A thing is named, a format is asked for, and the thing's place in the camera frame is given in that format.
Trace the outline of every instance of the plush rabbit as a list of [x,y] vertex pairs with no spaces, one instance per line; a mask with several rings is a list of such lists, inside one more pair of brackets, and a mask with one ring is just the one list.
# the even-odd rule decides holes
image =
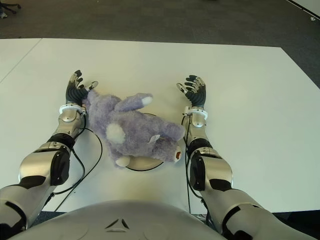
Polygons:
[[167,162],[177,162],[181,157],[177,141],[182,139],[185,129],[137,111],[152,99],[149,93],[137,93],[121,100],[92,90],[83,101],[92,130],[105,140],[111,159],[120,167],[126,167],[131,156]]

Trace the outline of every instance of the gray carpet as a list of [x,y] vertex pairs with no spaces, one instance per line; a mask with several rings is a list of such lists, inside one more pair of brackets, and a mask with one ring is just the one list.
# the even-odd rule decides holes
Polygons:
[[[19,0],[3,0],[13,3]],[[283,48],[320,87],[320,22],[285,0],[28,0],[0,38],[74,38]]]

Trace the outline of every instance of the black cable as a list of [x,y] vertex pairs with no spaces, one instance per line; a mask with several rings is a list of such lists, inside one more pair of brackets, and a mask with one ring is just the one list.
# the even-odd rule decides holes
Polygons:
[[205,225],[209,226],[209,216],[210,216],[210,213],[209,213],[209,210],[206,211],[206,216],[205,216]]
[[[183,122],[184,122],[184,119],[185,119],[185,115],[183,116],[182,118],[182,121],[181,121],[181,125],[183,125]],[[196,192],[194,191],[194,189],[192,188],[191,186],[191,183],[189,181],[189,174],[188,174],[188,167],[189,167],[189,163],[190,163],[190,157],[187,158],[187,149],[188,149],[188,136],[189,136],[189,129],[190,129],[190,116],[189,116],[189,122],[188,122],[188,129],[187,129],[187,134],[186,134],[186,138],[183,138],[184,140],[184,143],[185,143],[185,155],[184,155],[184,162],[185,162],[185,175],[186,175],[186,182],[187,182],[187,194],[188,194],[188,204],[189,204],[189,213],[191,214],[191,207],[190,207],[190,195],[189,195],[189,188],[190,190],[192,191],[192,193],[198,198],[198,199],[201,199],[201,202],[203,203],[204,207],[206,208],[206,216],[205,216],[205,224],[207,226],[210,227],[210,222],[212,225],[213,224],[213,220],[210,216],[210,212],[209,212],[209,209],[208,209],[208,206],[204,200],[204,198],[202,196],[199,196],[198,194],[196,194]]]
[[83,128],[81,128],[82,130],[77,135],[75,135],[74,140],[76,140],[77,137],[79,137],[85,131],[86,126],[87,126],[87,118],[86,118],[86,115],[84,115],[83,116]]
[[189,167],[189,163],[190,163],[190,157],[188,157],[188,160],[187,160],[187,145],[188,145],[189,129],[190,129],[190,116],[189,116],[188,129],[187,129],[187,133],[186,133],[186,139],[184,139],[184,143],[185,143],[184,161],[185,161],[186,181],[187,181],[187,185],[189,186],[189,188],[190,188],[191,192],[193,193],[193,195],[195,195],[198,199],[203,199],[201,196],[199,196],[198,194],[196,194],[196,192],[195,192],[194,189],[192,188],[192,186],[191,186],[191,184],[190,184],[190,181],[189,181],[188,167]]
[[76,183],[74,183],[71,187],[69,187],[69,188],[67,188],[67,189],[65,189],[65,190],[63,190],[63,191],[54,192],[54,193],[53,193],[54,196],[55,196],[55,195],[59,195],[59,194],[64,194],[65,192],[68,192],[69,190],[73,189],[77,184],[80,183],[81,179],[83,179],[84,176],[85,176],[86,169],[85,169],[85,166],[84,166],[83,162],[80,160],[80,158],[78,157],[78,155],[76,154],[76,152],[75,152],[75,150],[74,150],[73,148],[71,149],[71,151],[72,151],[74,157],[78,160],[78,162],[80,163],[80,165],[81,165],[81,167],[82,167],[82,176],[81,176],[81,177],[79,178],[79,180],[78,180]]
[[99,140],[99,143],[100,143],[100,148],[101,148],[101,152],[100,152],[100,156],[99,156],[99,159],[98,161],[95,163],[95,165],[91,168],[91,170],[83,177],[81,178],[77,183],[75,183],[75,185],[72,187],[71,191],[69,191],[69,193],[67,194],[67,196],[65,196],[65,198],[62,200],[62,202],[60,202],[60,204],[56,207],[56,209],[54,210],[54,212],[56,212],[60,207],[61,205],[67,200],[67,198],[69,197],[69,195],[74,191],[74,189],[92,172],[92,170],[98,165],[98,163],[100,162],[101,160],[101,157],[102,157],[102,154],[103,154],[103,145],[102,145],[102,142],[100,140],[100,138],[97,136],[97,134],[95,134],[91,129],[88,129],[88,128],[84,128],[85,130],[88,130],[90,132],[92,132]]
[[[86,115],[83,116],[83,128],[81,128],[82,130],[74,137],[74,139],[77,139],[77,137],[79,137],[84,131],[85,131],[85,128],[87,126],[87,118],[86,118]],[[83,164],[83,162],[80,160],[80,158],[78,157],[78,155],[76,154],[74,148],[71,149],[74,157],[78,160],[79,164],[81,165],[82,167],[82,176],[79,178],[79,180],[77,182],[75,182],[71,187],[65,189],[65,190],[62,190],[62,191],[59,191],[59,192],[53,192],[51,195],[52,197],[55,196],[55,195],[59,195],[59,194],[64,194],[65,192],[68,192],[69,190],[71,190],[76,184],[78,184],[81,179],[85,176],[85,173],[86,173],[86,169],[85,169],[85,166]]]

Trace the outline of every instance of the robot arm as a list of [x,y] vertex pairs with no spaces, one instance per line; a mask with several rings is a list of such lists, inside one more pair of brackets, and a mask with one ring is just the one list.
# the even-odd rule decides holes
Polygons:
[[86,113],[82,99],[98,85],[92,82],[78,87],[80,76],[78,70],[69,80],[66,104],[60,107],[59,124],[52,137],[22,161],[19,183],[0,189],[0,239],[30,227],[56,186],[69,177],[70,151]]
[[190,185],[202,195],[218,232],[228,240],[314,240],[279,221],[247,193],[232,188],[232,169],[206,136],[206,85],[194,75],[186,80],[186,87],[180,83],[177,87],[192,104],[182,121]]

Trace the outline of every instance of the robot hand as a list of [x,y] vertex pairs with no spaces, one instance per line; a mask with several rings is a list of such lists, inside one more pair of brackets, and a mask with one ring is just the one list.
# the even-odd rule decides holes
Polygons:
[[72,74],[70,77],[68,86],[66,87],[66,92],[65,92],[65,100],[66,104],[69,103],[75,103],[78,104],[79,106],[82,106],[82,100],[85,99],[88,95],[88,92],[90,90],[94,89],[97,85],[97,81],[91,82],[88,86],[84,86],[81,84],[80,86],[79,83],[82,82],[83,78],[79,78],[82,75],[80,70],[77,70]]
[[205,82],[195,75],[190,75],[185,80],[187,81],[184,83],[185,86],[181,83],[177,83],[176,86],[190,100],[192,107],[203,108],[206,102]]

